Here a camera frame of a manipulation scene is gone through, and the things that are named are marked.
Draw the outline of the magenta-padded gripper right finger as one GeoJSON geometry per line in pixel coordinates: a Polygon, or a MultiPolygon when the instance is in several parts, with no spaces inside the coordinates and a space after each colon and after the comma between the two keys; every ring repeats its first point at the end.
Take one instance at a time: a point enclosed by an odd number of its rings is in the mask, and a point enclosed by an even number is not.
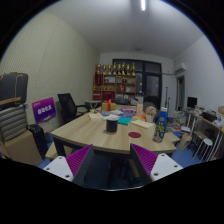
{"type": "Polygon", "coordinates": [[[159,155],[135,144],[130,145],[130,155],[137,167],[139,176],[144,185],[164,178],[182,169],[167,154],[159,155]]]}

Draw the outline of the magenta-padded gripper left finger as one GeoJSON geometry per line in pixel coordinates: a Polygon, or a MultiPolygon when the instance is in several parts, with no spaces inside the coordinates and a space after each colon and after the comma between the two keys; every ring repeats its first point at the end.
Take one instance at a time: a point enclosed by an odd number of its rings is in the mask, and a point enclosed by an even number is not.
{"type": "Polygon", "coordinates": [[[81,186],[93,155],[93,146],[88,145],[67,157],[58,156],[44,170],[81,186]]]}

